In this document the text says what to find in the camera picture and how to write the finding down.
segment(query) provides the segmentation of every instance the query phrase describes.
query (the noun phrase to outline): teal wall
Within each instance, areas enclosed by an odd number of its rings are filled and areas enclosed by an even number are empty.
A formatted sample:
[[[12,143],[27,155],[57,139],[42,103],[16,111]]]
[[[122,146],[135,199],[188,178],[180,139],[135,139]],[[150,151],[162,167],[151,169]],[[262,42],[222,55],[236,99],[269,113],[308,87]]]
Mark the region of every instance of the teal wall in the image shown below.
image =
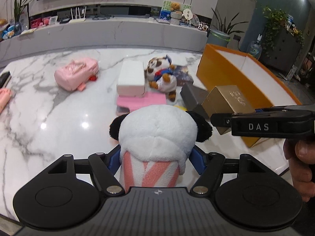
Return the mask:
[[[297,28],[304,31],[311,9],[308,0],[257,0],[252,20],[241,45],[242,51],[246,51],[249,43],[256,40],[257,36],[264,31],[266,18],[262,14],[262,9],[265,6],[269,6],[271,9],[282,9],[292,15]]]

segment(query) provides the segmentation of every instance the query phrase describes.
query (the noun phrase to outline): gray ribbed panel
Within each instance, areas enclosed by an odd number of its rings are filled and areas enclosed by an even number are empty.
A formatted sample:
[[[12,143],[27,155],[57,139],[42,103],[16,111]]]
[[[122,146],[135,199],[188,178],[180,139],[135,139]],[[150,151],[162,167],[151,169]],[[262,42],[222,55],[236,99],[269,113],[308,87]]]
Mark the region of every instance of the gray ribbed panel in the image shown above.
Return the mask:
[[[132,188],[123,197],[109,198],[86,223],[59,232],[23,228],[16,236],[298,236],[292,228],[250,232],[226,222],[211,202],[194,198],[184,188]]]

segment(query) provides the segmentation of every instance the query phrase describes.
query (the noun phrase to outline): brown and white plush toy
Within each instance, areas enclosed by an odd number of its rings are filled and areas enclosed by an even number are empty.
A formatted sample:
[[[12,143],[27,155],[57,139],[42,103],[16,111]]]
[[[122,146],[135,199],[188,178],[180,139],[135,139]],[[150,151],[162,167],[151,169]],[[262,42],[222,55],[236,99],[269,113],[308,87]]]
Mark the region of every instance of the brown and white plush toy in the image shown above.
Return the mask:
[[[160,92],[166,93],[170,101],[174,102],[176,98],[177,79],[173,75],[176,66],[172,65],[171,58],[154,57],[149,61],[145,70],[149,86]]]

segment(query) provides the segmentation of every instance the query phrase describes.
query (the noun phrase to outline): pink striped fabric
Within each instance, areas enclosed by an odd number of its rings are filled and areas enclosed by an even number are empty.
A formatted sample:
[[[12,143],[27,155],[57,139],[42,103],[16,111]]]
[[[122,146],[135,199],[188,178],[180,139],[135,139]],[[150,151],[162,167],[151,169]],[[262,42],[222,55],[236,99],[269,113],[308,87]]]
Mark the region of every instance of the pink striped fabric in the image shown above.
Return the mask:
[[[131,186],[175,187],[178,176],[177,161],[142,162],[127,151],[122,159],[119,181],[128,191]]]

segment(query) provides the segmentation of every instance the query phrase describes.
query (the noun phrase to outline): white marble tabletop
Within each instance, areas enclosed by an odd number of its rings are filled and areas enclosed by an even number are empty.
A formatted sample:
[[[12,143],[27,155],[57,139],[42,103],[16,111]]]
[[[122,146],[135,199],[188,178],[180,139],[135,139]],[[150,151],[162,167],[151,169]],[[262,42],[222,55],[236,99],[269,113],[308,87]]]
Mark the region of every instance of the white marble tabletop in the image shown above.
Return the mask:
[[[0,214],[17,219],[12,205],[14,194],[24,184],[63,154],[75,159],[95,152],[109,152],[117,142],[108,130],[116,117],[116,81],[123,61],[138,60],[147,65],[154,56],[170,55],[173,63],[187,65],[194,75],[200,53],[144,48],[87,48],[27,57],[11,62],[8,88],[15,96],[0,115]],[[68,93],[57,87],[55,70],[71,59],[89,56],[99,61],[96,82],[83,92]],[[183,106],[179,95],[175,103]],[[228,158],[250,153],[273,171],[281,173],[288,164],[283,156],[283,140],[267,140],[248,149],[239,137],[220,136],[214,129],[210,140],[198,144],[205,152],[219,152]],[[90,182],[88,175],[78,178]],[[187,162],[177,185],[190,188],[198,174]]]

